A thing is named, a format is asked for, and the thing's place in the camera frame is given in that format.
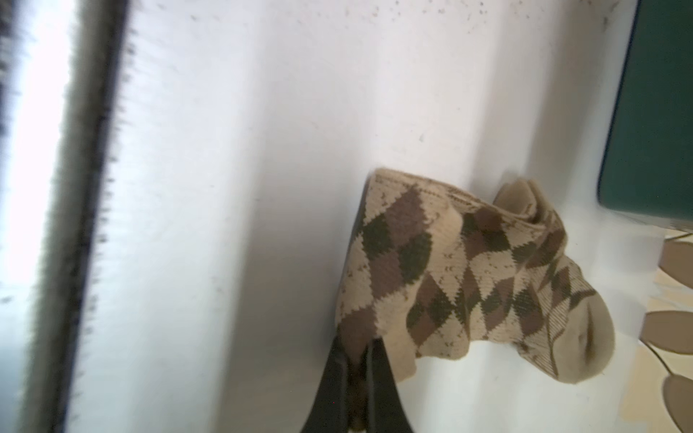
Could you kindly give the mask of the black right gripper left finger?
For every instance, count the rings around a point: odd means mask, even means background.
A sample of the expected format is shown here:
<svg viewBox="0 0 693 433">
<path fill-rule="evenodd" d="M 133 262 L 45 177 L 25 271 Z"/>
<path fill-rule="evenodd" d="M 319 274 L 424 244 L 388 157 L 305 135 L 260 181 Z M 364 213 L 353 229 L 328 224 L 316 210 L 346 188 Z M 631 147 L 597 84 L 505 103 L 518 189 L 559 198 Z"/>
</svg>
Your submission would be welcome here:
<svg viewBox="0 0 693 433">
<path fill-rule="evenodd" d="M 371 277 L 359 239 L 366 209 L 362 198 L 337 293 L 336 334 L 303 432 L 371 429 Z"/>
</svg>

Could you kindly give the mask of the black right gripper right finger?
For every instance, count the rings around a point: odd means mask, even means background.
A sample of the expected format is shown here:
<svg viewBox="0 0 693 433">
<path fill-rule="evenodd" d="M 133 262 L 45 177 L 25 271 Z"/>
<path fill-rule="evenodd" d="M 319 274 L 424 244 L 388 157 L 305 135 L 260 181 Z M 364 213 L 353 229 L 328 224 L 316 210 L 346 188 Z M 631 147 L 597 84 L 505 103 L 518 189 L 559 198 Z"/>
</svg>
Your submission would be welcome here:
<svg viewBox="0 0 693 433">
<path fill-rule="evenodd" d="M 379 338 L 366 350 L 367 427 L 369 433 L 413 433 L 402 407 L 392 368 Z"/>
</svg>

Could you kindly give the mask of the brown argyle sock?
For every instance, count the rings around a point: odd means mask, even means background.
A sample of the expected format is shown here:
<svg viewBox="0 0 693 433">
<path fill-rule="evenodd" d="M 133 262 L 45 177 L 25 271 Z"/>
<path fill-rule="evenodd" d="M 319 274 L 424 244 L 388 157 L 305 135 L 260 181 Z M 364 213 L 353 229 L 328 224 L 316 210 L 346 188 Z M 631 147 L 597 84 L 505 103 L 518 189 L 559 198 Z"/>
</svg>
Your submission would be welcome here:
<svg viewBox="0 0 693 433">
<path fill-rule="evenodd" d="M 382 339 L 393 376 L 422 357 L 458 360 L 472 343 L 514 346 L 565 384 L 599 375 L 615 352 L 605 301 L 566 253 L 539 186 L 509 182 L 492 202 L 401 171 L 373 172 L 337 297 L 353 366 Z"/>
</svg>

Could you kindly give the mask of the green divided organizer tray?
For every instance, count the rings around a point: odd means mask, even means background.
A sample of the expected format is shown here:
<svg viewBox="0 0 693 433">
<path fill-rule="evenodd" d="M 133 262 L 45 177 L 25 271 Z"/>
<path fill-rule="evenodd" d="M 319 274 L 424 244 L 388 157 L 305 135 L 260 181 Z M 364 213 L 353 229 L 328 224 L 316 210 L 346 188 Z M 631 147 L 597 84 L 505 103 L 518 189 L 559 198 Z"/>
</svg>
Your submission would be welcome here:
<svg viewBox="0 0 693 433">
<path fill-rule="evenodd" d="M 637 5 L 597 185 L 599 204 L 692 226 L 692 3 Z"/>
</svg>

